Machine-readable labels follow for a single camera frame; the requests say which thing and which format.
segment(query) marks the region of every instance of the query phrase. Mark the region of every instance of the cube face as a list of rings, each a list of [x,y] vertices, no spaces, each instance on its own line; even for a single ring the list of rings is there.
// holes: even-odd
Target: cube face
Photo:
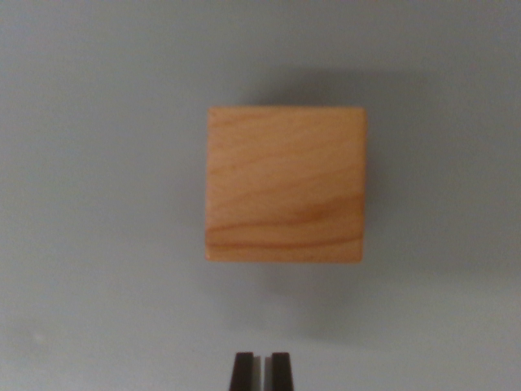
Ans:
[[[362,108],[210,108],[206,258],[360,261],[366,123]]]

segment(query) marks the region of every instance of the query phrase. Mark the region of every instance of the gray wall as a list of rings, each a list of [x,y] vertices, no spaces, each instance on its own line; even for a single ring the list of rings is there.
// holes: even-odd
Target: gray wall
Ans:
[[[521,384],[521,3],[0,4],[0,389]],[[206,109],[370,118],[359,266],[204,260]]]

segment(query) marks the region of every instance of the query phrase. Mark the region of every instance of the gray background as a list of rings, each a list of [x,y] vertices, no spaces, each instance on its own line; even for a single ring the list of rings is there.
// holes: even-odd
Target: gray background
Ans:
[[[521,384],[521,3],[0,4],[0,389]],[[206,109],[370,118],[358,266],[204,260]]]

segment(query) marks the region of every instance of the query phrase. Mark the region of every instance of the light wood surface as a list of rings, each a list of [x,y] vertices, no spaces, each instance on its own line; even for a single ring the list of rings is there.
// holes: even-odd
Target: light wood surface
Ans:
[[[206,258],[360,261],[366,124],[363,108],[210,108]]]

